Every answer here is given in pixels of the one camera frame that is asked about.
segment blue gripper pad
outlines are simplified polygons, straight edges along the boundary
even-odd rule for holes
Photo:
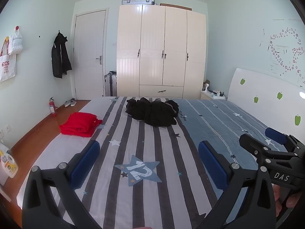
[[[275,142],[281,144],[281,145],[284,145],[287,143],[287,139],[286,139],[286,135],[268,127],[266,130],[265,130],[265,135],[274,140]]]
[[[81,188],[99,154],[100,144],[95,141],[71,172],[70,187],[73,190]]]
[[[198,147],[199,156],[206,170],[210,174],[213,182],[215,183],[216,187],[218,189],[225,191],[228,187],[228,174],[222,168],[219,161],[214,156],[214,154],[217,154],[218,156],[220,154],[218,154],[214,149],[211,149],[210,145],[207,146],[207,144],[208,144],[207,141],[203,141],[199,144]]]

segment white wardrobe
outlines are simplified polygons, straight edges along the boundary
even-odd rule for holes
[[[117,93],[199,99],[205,53],[205,15],[167,6],[123,5],[117,36]]]

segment wooden floor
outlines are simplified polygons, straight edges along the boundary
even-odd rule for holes
[[[70,114],[78,112],[88,102],[78,100],[74,107],[63,107],[58,111],[57,117],[48,118],[22,144],[12,148],[13,157],[18,164],[19,170],[14,178],[8,178],[3,187],[5,193],[12,201],[9,203],[1,195],[0,200],[20,227],[22,227],[21,209],[17,205],[16,197],[27,173],[48,144],[59,135],[60,130],[58,126],[65,123]]]

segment silver suitcase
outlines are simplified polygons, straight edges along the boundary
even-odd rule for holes
[[[117,96],[116,74],[111,72],[105,75],[105,96]]]
[[[155,0],[122,0],[122,5],[148,4],[155,5]]]

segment striped bedsheet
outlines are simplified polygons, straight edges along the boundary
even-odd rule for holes
[[[198,156],[196,148],[203,140],[208,140],[229,162],[248,169],[256,169],[257,164],[239,146],[243,133],[283,150],[283,146],[264,136],[263,123],[227,101],[175,100],[180,109],[177,125],[152,127],[125,112],[130,98],[100,98],[82,109],[103,119],[92,137],[100,143],[101,151],[83,186],[75,192],[104,229],[196,228],[221,195]],[[67,139],[60,134],[35,165],[47,169],[68,162],[70,155],[80,152],[89,141],[76,136]],[[47,160],[50,155],[56,163]],[[21,207],[25,185],[26,180],[17,197]],[[52,192],[63,218],[72,223],[57,190],[52,188]],[[231,218],[242,198],[241,194]]]

